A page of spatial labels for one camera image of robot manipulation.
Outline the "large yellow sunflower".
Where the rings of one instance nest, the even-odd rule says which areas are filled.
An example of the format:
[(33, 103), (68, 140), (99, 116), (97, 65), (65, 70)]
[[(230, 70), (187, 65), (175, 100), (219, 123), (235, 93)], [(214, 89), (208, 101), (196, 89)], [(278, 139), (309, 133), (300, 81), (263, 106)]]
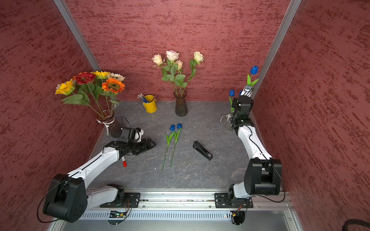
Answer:
[(110, 77), (110, 72), (104, 71), (94, 71), (91, 74), (95, 75), (95, 83), (100, 87)]

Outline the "white rose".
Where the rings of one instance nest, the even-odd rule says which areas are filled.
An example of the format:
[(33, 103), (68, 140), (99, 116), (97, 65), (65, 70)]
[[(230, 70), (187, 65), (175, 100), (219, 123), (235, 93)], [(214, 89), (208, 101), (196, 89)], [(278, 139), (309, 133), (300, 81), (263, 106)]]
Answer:
[(173, 90), (176, 87), (173, 84), (174, 75), (171, 73), (171, 66), (168, 65), (160, 54), (156, 54), (152, 57), (152, 61), (155, 64), (154, 67), (160, 67), (163, 77), (161, 78), (165, 82), (169, 82)]
[[(174, 65), (177, 65), (175, 64), (176, 61), (178, 61), (179, 59), (179, 53), (173, 51), (173, 50), (170, 50), (170, 51), (166, 51), (166, 56), (167, 56), (167, 64), (170, 65), (171, 67), (173, 67)], [(171, 68), (171, 73), (174, 75), (174, 79), (173, 79), (173, 83), (174, 83), (174, 86), (176, 87), (176, 84), (175, 84), (175, 74), (177, 73), (177, 68), (176, 70), (172, 70)]]

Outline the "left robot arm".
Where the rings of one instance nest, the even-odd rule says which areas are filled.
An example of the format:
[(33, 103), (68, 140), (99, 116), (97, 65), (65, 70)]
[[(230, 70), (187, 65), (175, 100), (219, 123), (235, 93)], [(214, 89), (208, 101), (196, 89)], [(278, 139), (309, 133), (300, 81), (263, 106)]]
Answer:
[(100, 189), (89, 185), (110, 165), (121, 162), (127, 166), (126, 156), (137, 156), (156, 146), (150, 138), (144, 139), (140, 128), (125, 128), (121, 140), (110, 141), (102, 151), (88, 162), (69, 172), (57, 174), (51, 180), (49, 191), (40, 201), (38, 209), (55, 221), (75, 222), (96, 207), (123, 208), (127, 217), (139, 204), (139, 193), (127, 193), (124, 187), (111, 183)]

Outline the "cream rose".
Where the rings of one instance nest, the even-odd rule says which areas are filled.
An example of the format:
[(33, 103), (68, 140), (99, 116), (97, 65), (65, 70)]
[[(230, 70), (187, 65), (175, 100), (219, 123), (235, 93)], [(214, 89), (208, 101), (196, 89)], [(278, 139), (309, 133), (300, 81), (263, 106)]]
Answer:
[(204, 55), (201, 52), (198, 52), (198, 51), (194, 52), (194, 57), (190, 61), (191, 75), (190, 75), (188, 81), (186, 82), (186, 86), (195, 77), (196, 71), (197, 71), (196, 67), (198, 65), (200, 65), (203, 61), (204, 61)]
[(181, 60), (178, 60), (175, 62), (177, 64), (177, 74), (175, 76), (175, 84), (179, 87), (180, 91), (183, 88), (184, 78), (185, 75), (182, 74), (183, 71), (183, 62)]

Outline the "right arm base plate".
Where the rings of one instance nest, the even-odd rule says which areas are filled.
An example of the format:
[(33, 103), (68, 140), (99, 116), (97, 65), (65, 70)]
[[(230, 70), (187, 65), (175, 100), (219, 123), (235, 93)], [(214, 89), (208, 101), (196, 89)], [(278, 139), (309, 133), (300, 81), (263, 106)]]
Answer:
[(253, 202), (251, 198), (229, 197), (228, 193), (215, 193), (214, 201), (216, 208), (230, 208), (230, 209), (253, 208)]

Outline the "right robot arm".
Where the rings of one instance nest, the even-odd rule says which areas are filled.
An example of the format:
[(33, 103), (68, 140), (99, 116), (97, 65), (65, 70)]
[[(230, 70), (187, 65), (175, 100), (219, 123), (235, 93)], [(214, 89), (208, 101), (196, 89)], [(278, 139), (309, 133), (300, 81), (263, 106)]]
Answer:
[(254, 196), (267, 199), (269, 195), (280, 193), (282, 164), (268, 153), (257, 136), (250, 118), (252, 106), (253, 99), (242, 95), (233, 99), (231, 105), (231, 128), (242, 141), (249, 158), (243, 182), (232, 184), (229, 188), (231, 201)]

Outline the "white rose top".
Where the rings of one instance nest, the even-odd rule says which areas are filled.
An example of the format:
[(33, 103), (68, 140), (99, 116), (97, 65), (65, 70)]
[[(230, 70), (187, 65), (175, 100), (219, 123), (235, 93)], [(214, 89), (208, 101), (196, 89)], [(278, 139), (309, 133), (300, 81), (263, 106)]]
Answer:
[[(170, 50), (170, 51), (166, 51), (166, 56), (167, 56), (167, 64), (170, 65), (171, 67), (173, 67), (174, 65), (177, 65), (175, 64), (176, 61), (178, 61), (179, 59), (179, 53), (173, 51), (173, 50)], [(171, 73), (174, 75), (174, 79), (173, 79), (173, 83), (174, 83), (174, 86), (176, 87), (176, 84), (175, 84), (175, 74), (177, 73), (177, 68), (176, 70), (172, 70), (171, 68)]]

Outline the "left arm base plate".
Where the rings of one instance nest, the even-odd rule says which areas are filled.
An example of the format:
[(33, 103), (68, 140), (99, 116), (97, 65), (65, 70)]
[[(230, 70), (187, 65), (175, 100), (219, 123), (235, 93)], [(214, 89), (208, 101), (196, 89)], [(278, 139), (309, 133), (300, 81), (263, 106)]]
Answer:
[(114, 201), (100, 205), (100, 208), (138, 208), (140, 193), (118, 193)]

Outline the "cream gerbera flower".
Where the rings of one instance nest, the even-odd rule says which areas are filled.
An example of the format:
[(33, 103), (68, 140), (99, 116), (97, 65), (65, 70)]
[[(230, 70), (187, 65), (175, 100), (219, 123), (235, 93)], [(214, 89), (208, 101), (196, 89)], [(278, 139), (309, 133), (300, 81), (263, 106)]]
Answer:
[(115, 73), (110, 73), (108, 78), (109, 79), (115, 79), (115, 80), (118, 80), (118, 81), (124, 81), (125, 80), (124, 76), (122, 76), (120, 74), (115, 74)]

